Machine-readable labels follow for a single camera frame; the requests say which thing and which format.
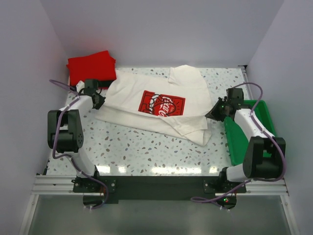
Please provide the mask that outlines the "white t-shirt red print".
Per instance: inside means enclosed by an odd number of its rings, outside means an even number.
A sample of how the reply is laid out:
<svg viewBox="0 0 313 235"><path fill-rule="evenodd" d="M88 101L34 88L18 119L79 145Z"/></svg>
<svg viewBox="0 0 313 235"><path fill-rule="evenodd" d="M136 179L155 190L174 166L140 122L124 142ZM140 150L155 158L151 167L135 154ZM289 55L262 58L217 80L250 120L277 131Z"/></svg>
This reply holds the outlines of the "white t-shirt red print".
<svg viewBox="0 0 313 235"><path fill-rule="evenodd" d="M186 139L205 146L211 128L205 115L213 107L198 68L170 68L168 78L116 70L96 119Z"/></svg>

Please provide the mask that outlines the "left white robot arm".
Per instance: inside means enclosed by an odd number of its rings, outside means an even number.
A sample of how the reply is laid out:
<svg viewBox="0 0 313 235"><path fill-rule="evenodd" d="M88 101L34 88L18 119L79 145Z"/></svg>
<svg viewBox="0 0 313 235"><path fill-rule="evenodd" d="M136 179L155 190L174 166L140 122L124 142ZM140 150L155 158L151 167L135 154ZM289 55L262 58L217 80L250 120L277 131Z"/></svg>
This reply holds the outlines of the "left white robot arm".
<svg viewBox="0 0 313 235"><path fill-rule="evenodd" d="M52 158L66 158L76 170L79 178L94 178L97 168L88 158L84 144L81 119L92 109L100 109L105 97L99 92L101 82L96 79L79 81L72 87L50 79L56 86L74 94L74 100L58 110L47 114L47 143L52 150Z"/></svg>

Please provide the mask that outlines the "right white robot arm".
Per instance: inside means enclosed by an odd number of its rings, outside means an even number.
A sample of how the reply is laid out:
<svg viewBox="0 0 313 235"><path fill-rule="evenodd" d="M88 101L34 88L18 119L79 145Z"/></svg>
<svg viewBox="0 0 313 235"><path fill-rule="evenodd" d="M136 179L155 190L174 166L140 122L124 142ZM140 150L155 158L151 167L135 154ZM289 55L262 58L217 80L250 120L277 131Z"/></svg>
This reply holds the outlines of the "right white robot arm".
<svg viewBox="0 0 313 235"><path fill-rule="evenodd" d="M254 112L255 106L244 103L241 88L230 88L226 91L227 95L218 98L205 117L221 122L231 118L248 140L243 163L227 167L224 170L226 179L230 182L280 180L286 171L285 140L276 137L260 122Z"/></svg>

